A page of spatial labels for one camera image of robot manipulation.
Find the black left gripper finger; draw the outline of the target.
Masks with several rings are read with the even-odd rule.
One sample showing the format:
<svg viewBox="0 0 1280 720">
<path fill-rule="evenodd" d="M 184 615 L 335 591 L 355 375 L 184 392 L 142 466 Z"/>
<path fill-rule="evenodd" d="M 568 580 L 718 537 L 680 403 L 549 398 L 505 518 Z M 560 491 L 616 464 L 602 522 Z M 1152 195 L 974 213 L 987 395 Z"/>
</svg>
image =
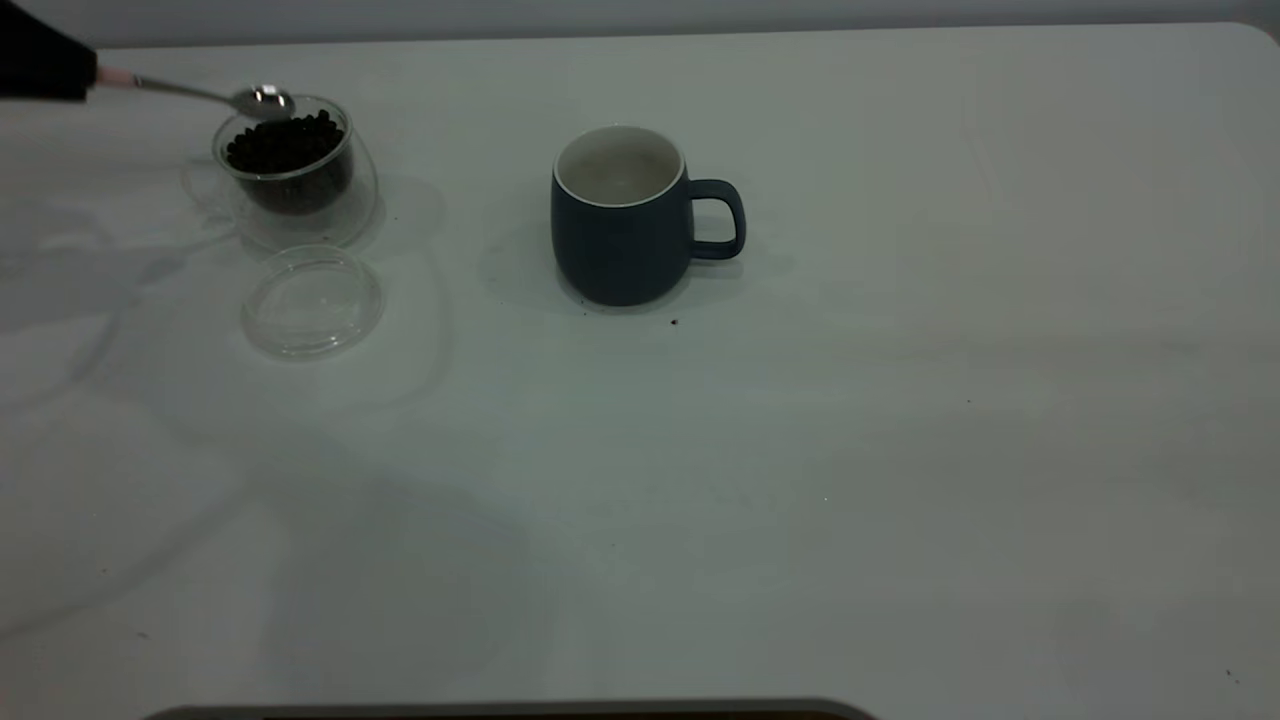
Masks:
<svg viewBox="0 0 1280 720">
<path fill-rule="evenodd" d="M 1 3 L 1 99 L 83 102 L 97 77 L 95 50 Z"/>
</svg>

